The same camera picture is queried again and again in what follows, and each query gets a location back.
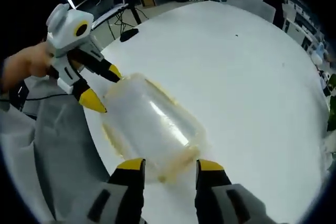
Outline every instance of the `gray fabric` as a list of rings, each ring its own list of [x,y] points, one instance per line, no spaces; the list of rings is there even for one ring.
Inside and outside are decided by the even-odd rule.
[[[109,178],[92,141],[83,108],[72,96],[41,102],[34,142],[41,188],[57,220],[67,217],[80,193]]]
[[[39,96],[59,92],[57,86],[45,80],[40,89],[46,93],[40,92]],[[37,121],[14,108],[0,111],[0,116],[7,168],[39,221],[65,220],[79,195],[109,178],[83,108],[73,96],[42,100]]]
[[[8,112],[0,110],[1,150],[10,178],[40,222],[53,220],[46,205],[35,169],[34,158],[35,121],[11,107]]]
[[[42,98],[53,94],[65,93],[61,88],[57,86],[57,82],[49,77],[29,77],[25,79],[25,84],[29,90],[27,99]],[[28,115],[37,116],[41,100],[38,101],[26,101],[22,112]]]

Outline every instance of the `plastic container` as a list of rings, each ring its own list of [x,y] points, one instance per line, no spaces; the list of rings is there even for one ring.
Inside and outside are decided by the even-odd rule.
[[[124,159],[146,159],[145,180],[173,182],[206,146],[202,125],[141,74],[113,84],[104,96],[103,128]]]
[[[316,66],[323,64],[323,59],[315,51],[311,54],[310,58]]]

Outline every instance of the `white table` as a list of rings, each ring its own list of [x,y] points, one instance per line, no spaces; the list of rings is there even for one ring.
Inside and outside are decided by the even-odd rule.
[[[106,59],[123,75],[140,72],[160,83],[191,112],[206,128],[210,158],[275,221],[300,219],[321,185],[319,143],[329,113],[307,53],[271,23],[216,2],[171,10],[138,29],[110,44]],[[87,70],[82,75],[100,97],[111,85]],[[100,115],[85,115],[111,174],[122,160],[103,135]],[[194,202],[183,193],[146,186],[143,217],[197,223]]]

